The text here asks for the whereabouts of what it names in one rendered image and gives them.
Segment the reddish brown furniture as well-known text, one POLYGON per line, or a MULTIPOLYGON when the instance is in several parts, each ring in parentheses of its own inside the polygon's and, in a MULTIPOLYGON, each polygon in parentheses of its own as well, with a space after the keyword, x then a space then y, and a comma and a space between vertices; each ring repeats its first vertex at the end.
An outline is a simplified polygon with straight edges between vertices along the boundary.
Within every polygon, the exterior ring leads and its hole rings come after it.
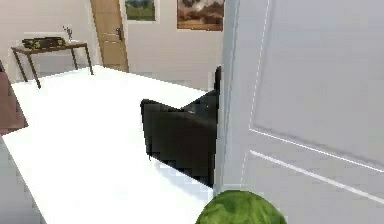
POLYGON ((27 126, 27 120, 0 60, 0 136, 27 126))

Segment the green lettuce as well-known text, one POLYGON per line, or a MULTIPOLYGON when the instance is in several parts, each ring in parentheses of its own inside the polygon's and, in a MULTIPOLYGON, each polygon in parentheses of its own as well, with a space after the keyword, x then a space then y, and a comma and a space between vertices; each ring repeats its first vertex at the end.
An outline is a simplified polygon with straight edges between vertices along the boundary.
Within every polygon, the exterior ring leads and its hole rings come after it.
POLYGON ((195 224, 288 224, 269 201, 250 191, 226 190, 204 207, 195 224))

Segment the framed brown landscape picture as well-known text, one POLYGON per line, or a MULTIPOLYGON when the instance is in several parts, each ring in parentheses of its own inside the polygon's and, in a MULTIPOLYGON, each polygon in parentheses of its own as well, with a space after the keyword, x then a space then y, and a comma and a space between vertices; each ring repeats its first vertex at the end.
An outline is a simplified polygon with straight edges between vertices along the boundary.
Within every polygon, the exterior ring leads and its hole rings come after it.
POLYGON ((225 0, 177 0, 178 29, 223 30, 225 0))

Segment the brown wooden room door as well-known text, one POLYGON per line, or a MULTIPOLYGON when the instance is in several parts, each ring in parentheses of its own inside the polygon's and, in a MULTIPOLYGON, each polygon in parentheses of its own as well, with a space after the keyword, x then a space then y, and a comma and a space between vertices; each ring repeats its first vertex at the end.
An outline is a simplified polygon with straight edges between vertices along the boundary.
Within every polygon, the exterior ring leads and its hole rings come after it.
POLYGON ((103 66, 128 72, 119 0, 90 0, 90 3, 103 66), (116 33, 118 27, 121 29, 122 41, 119 40, 116 33))

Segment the brown wooden side table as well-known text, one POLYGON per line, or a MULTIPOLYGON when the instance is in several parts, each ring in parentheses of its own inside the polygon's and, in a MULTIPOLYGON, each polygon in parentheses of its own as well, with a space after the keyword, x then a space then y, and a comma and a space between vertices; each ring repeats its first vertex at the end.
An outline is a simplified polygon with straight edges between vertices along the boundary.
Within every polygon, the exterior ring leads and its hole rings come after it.
POLYGON ((13 52, 15 59, 16 59, 16 62, 17 62, 17 65, 19 67, 19 70, 22 74, 23 80, 25 82, 28 81, 18 54, 23 54, 27 57, 28 63, 29 63, 30 68, 32 70, 33 78, 36 82, 36 85, 38 88, 41 88, 41 83, 40 83, 40 80, 38 78, 38 75, 37 75, 33 60, 32 60, 32 56, 36 55, 36 54, 42 54, 42 53, 50 53, 50 52, 69 50, 71 52, 71 55, 72 55, 74 68, 76 70, 78 70, 79 67, 78 67, 76 55, 74 52, 74 50, 78 49, 78 48, 83 48, 85 50, 85 54, 86 54, 86 58, 87 58, 87 62, 88 62, 88 68, 89 68, 90 74, 93 75, 94 72, 93 72, 93 68, 92 68, 92 62, 90 59, 88 44, 86 42, 72 42, 72 43, 67 43, 63 46, 55 46, 55 47, 42 48, 42 49, 29 49, 29 48, 26 48, 24 46, 17 46, 17 47, 12 47, 11 50, 13 52))

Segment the black and yellow box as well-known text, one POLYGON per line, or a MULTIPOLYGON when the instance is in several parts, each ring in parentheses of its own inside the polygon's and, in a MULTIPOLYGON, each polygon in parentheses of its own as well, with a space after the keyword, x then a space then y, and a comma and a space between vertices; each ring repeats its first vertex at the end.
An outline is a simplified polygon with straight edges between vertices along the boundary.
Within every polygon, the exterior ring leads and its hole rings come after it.
POLYGON ((42 37, 23 39, 22 44, 29 49, 44 49, 50 47, 64 46, 66 44, 62 37, 42 37))

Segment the framed green landscape picture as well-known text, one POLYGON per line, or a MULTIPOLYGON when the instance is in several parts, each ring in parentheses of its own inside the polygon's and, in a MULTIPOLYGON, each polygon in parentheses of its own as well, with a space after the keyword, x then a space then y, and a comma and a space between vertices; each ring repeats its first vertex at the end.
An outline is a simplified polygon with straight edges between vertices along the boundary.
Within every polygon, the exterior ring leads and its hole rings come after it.
POLYGON ((154 0, 125 0, 128 20, 155 21, 154 0))

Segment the small vase with twigs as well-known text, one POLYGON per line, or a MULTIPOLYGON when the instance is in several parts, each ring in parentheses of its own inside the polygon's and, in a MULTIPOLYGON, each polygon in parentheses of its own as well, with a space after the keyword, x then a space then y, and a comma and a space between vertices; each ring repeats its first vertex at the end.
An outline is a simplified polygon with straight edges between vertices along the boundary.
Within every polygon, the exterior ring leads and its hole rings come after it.
POLYGON ((68 39, 68 43, 77 43, 79 42, 79 40, 76 40, 73 38, 73 30, 72 28, 68 27, 68 26, 63 26, 63 30, 64 32, 66 33, 67 35, 67 39, 68 39))

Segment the black sofa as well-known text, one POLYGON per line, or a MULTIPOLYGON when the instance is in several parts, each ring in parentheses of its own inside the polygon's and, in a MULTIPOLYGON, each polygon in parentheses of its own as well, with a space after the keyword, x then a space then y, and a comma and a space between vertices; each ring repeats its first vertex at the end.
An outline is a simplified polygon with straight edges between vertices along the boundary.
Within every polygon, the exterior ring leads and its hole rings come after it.
POLYGON ((154 100, 140 103, 146 153, 212 188, 222 67, 214 89, 178 109, 154 100))

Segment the white panelled room door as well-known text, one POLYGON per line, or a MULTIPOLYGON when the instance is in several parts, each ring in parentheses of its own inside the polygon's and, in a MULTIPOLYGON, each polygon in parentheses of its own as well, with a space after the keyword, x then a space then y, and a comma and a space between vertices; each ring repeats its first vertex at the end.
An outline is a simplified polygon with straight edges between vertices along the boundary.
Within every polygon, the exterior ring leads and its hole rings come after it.
POLYGON ((384 0, 225 0, 217 191, 384 224, 384 0))

